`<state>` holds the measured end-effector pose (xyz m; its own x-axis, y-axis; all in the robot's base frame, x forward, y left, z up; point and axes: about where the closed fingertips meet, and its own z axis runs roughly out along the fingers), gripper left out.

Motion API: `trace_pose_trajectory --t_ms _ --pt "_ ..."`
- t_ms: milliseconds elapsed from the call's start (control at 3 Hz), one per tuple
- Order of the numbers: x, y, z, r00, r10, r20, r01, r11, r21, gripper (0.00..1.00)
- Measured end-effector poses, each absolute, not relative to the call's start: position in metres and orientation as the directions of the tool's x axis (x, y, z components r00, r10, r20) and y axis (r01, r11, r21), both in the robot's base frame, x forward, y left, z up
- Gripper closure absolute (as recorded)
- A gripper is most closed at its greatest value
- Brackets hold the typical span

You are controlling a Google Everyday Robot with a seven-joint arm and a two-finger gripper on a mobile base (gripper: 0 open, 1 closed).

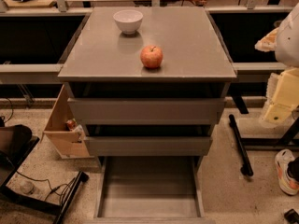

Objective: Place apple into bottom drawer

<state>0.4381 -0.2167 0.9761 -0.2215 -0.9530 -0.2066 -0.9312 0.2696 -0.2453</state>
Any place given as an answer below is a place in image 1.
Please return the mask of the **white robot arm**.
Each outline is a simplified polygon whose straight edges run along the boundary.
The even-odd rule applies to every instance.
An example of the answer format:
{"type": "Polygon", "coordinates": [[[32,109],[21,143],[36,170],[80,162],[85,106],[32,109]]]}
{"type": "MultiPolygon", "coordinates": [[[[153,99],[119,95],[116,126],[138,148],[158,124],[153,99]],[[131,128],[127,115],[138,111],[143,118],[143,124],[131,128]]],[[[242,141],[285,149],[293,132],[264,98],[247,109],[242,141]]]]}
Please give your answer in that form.
{"type": "Polygon", "coordinates": [[[273,128],[299,106],[299,4],[255,48],[274,51],[276,60],[287,66],[279,75],[272,73],[267,81],[266,102],[259,121],[262,126],[273,128]]]}

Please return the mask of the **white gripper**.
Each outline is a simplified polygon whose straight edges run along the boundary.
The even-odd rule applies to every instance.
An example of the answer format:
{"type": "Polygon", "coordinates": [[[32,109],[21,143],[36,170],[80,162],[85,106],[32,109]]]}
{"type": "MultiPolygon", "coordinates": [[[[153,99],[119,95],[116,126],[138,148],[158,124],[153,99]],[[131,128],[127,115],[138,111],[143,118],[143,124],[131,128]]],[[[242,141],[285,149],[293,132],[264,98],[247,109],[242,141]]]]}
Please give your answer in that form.
{"type": "MultiPolygon", "coordinates": [[[[274,51],[277,33],[278,28],[275,28],[260,39],[254,48],[263,52],[274,51]]],[[[288,107],[299,106],[299,68],[289,68],[280,74],[272,73],[268,79],[266,97],[273,104],[264,104],[259,122],[265,128],[274,128],[291,115],[292,111],[288,107]]]]}

